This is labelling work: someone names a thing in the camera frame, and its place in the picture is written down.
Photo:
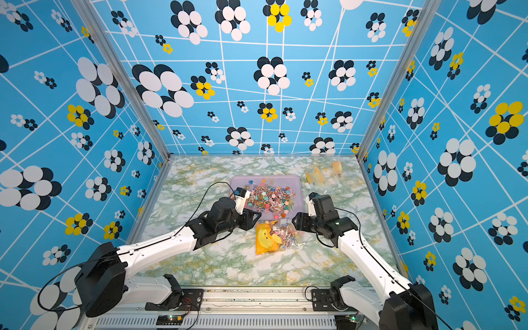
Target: blue patterned wallpaper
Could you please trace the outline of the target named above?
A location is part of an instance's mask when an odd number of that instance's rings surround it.
[[[163,159],[68,0],[0,0],[0,329],[71,329],[63,269],[124,244]]]
[[[360,159],[453,329],[528,328],[527,18],[524,0],[443,0]]]
[[[175,154],[352,154],[424,0],[91,1]]]

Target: vent grille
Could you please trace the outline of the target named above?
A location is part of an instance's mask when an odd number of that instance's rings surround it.
[[[182,325],[157,325],[157,315],[112,315],[97,320],[96,330],[107,329],[187,329],[196,318],[188,315]],[[200,313],[193,329],[336,329],[330,315],[204,315]]]

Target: metal base plate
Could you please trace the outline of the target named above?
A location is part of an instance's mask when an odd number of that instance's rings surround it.
[[[329,289],[312,289],[312,308],[314,312],[356,312],[357,309],[336,309],[332,305]]]

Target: black and white flower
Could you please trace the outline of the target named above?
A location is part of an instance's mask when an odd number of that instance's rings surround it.
[[[139,96],[146,105],[160,108],[171,117],[182,115],[182,108],[190,108],[194,104],[191,94],[183,88],[182,80],[174,71],[164,64],[154,67],[154,72],[144,65],[132,67],[134,78],[141,84],[136,87]],[[169,96],[160,96],[158,91],[165,87]]]
[[[483,257],[473,255],[468,248],[463,248],[460,255],[456,256],[453,270],[460,275],[460,284],[466,289],[473,287],[477,291],[484,289],[488,276],[484,273],[486,261]]]
[[[487,23],[495,14],[497,5],[505,3],[506,0],[470,0],[469,8],[467,9],[467,18],[472,20],[477,18],[477,23]]]
[[[488,103],[486,100],[492,95],[492,92],[489,90],[490,88],[491,85],[489,83],[477,87],[477,92],[473,95],[473,103],[470,106],[470,109],[476,114],[487,108]]]
[[[28,166],[22,172],[7,169],[0,174],[0,205],[20,206],[24,210],[45,210],[51,197],[62,191],[62,186],[53,180],[53,172],[47,167]]]
[[[423,97],[411,101],[411,107],[407,111],[407,124],[409,124],[411,129],[415,129],[416,125],[422,123],[423,116],[426,113],[426,109],[423,106],[424,103],[425,100]]]
[[[403,168],[403,173],[401,176],[403,176],[403,179],[405,181],[411,180],[412,177],[412,163],[406,162],[405,167]]]
[[[70,32],[73,30],[73,28],[71,27],[70,21],[63,18],[62,13],[60,11],[56,11],[55,9],[52,9],[51,18],[54,19],[57,22],[57,24],[62,26],[66,30],[66,32]]]
[[[106,168],[111,169],[113,172],[121,172],[122,167],[125,165],[125,159],[123,153],[115,149],[105,151],[105,161],[103,162]]]
[[[314,155],[318,154],[335,154],[335,142],[331,137],[323,139],[322,137],[316,137],[314,139],[314,144],[310,146],[310,151]]]
[[[246,10],[240,6],[240,0],[217,0],[216,5],[214,18],[222,32],[231,34],[235,41],[242,40],[242,34],[249,33],[251,25],[246,21]]]
[[[498,213],[496,218],[492,220],[492,228],[488,229],[488,234],[493,237],[493,241],[497,245],[513,244],[513,235],[519,233],[519,229],[515,226],[517,219],[514,216],[506,216],[503,212]]]
[[[337,60],[334,63],[334,69],[328,73],[330,84],[337,86],[337,90],[342,92],[347,86],[352,86],[356,83],[356,69],[354,68],[354,61]]]
[[[212,139],[209,138],[209,136],[203,136],[202,135],[202,142],[204,142],[207,146],[212,147],[214,146],[214,142]]]
[[[130,132],[136,136],[141,135],[141,130],[139,130],[139,127],[134,124],[130,125]]]
[[[44,252],[44,254],[42,255],[42,257],[44,258],[44,260],[42,260],[42,265],[54,266],[57,264],[57,262],[64,263],[70,253],[71,249],[68,249],[68,246],[66,244],[62,245],[60,248],[53,247],[50,250]]]
[[[188,37],[195,45],[200,43],[200,38],[207,37],[208,31],[202,24],[202,16],[194,9],[190,1],[184,1],[182,4],[172,1],[171,10],[174,13],[171,23],[182,37]]]
[[[150,142],[138,142],[137,149],[139,150],[137,153],[137,159],[140,161],[143,161],[144,164],[150,165],[152,164],[152,159],[156,156],[152,144]]]
[[[125,212],[125,210],[117,210],[116,212],[114,212],[114,218],[115,219],[123,219],[126,214],[127,213]]]
[[[453,28],[450,26],[445,32],[438,32],[435,38],[435,46],[431,50],[431,58],[429,59],[429,65],[434,66],[435,70],[440,70],[442,63],[451,58],[451,52],[453,45],[455,45],[455,39],[453,36]]]
[[[304,8],[300,10],[300,15],[304,17],[304,25],[308,26],[310,31],[315,31],[315,28],[323,24],[321,19],[321,10],[317,8],[318,0],[304,0]]]
[[[396,173],[396,162],[398,158],[395,153],[389,153],[385,150],[380,151],[378,155],[378,163],[374,167],[373,179],[378,184],[378,192],[381,196],[385,196],[388,191],[396,189],[398,182],[398,175]]]
[[[271,95],[278,95],[281,89],[290,86],[290,80],[286,77],[286,66],[280,57],[274,57],[271,61],[262,56],[257,60],[259,70],[255,71],[253,78],[258,86],[267,89]]]
[[[372,42],[376,42],[385,36],[387,24],[383,21],[384,19],[384,13],[372,13],[370,20],[366,23],[365,27],[369,29],[366,36],[369,37]]]
[[[177,129],[173,129],[172,134],[176,135],[176,137],[180,140],[185,140],[185,135],[183,135],[183,133]]]
[[[354,118],[352,118],[350,111],[345,113],[338,111],[335,113],[335,117],[330,120],[330,123],[332,124],[332,128],[337,129],[339,133],[343,133],[345,130],[352,128],[353,120]]]
[[[284,110],[282,111],[282,114],[286,115],[285,118],[288,119],[289,121],[296,119],[295,112],[293,111],[292,108],[284,108]]]
[[[436,208],[434,215],[431,216],[429,222],[429,231],[433,233],[435,241],[441,243],[442,240],[446,242],[451,241],[451,235],[455,232],[452,225],[453,215],[449,212],[444,212],[441,208]]]
[[[86,188],[88,189],[84,195],[88,199],[93,198],[94,201],[105,201],[108,194],[112,191],[112,187],[108,184],[108,179],[100,176],[86,180]]]
[[[79,149],[84,149],[86,151],[90,150],[90,147],[93,146],[90,136],[84,135],[81,132],[72,133],[70,143],[72,146],[78,147]]]
[[[475,144],[469,139],[461,143],[455,138],[447,141],[446,150],[440,156],[438,172],[445,175],[449,186],[456,186],[458,180],[464,182],[471,180],[473,171],[477,167],[477,162],[472,156],[473,151]]]
[[[216,62],[207,62],[205,66],[205,73],[211,75],[211,80],[216,81],[218,84],[225,80],[224,72],[218,68],[218,64]]]
[[[0,0],[0,14],[5,15],[11,23],[19,25],[24,32],[33,29],[33,25],[29,22],[29,17],[26,14],[20,13],[12,3]]]
[[[111,11],[111,14],[113,23],[119,26],[124,35],[129,35],[133,38],[139,34],[132,21],[127,19],[122,11]]]
[[[387,140],[389,143],[394,141],[394,134],[396,134],[396,125],[389,126],[389,134],[387,135]]]
[[[117,89],[114,74],[106,64],[95,65],[89,59],[81,57],[77,62],[79,72],[83,76],[76,83],[77,94],[84,101],[95,106],[97,112],[108,119],[116,115],[116,107],[125,105],[123,93]],[[101,94],[100,88],[105,87],[105,94]]]
[[[244,127],[239,127],[238,129],[229,127],[228,135],[225,136],[225,140],[233,147],[238,147],[238,149],[242,151],[255,144],[251,139],[251,134]]]
[[[271,147],[271,144],[263,144],[260,150],[264,151],[265,154],[274,154],[275,151]]]
[[[35,293],[30,303],[30,312],[32,315],[39,316],[31,326],[31,329],[73,329],[77,327],[83,313],[82,301],[77,291],[75,277],[81,270],[81,267],[72,268],[64,273],[61,280],[54,284],[46,286],[42,292]],[[65,299],[71,296],[73,306],[65,306]],[[37,302],[47,309],[46,311],[39,306]]]

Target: yellow package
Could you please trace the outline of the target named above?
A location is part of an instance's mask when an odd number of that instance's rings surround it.
[[[280,237],[271,235],[269,223],[257,224],[257,254],[275,252],[279,250]]]

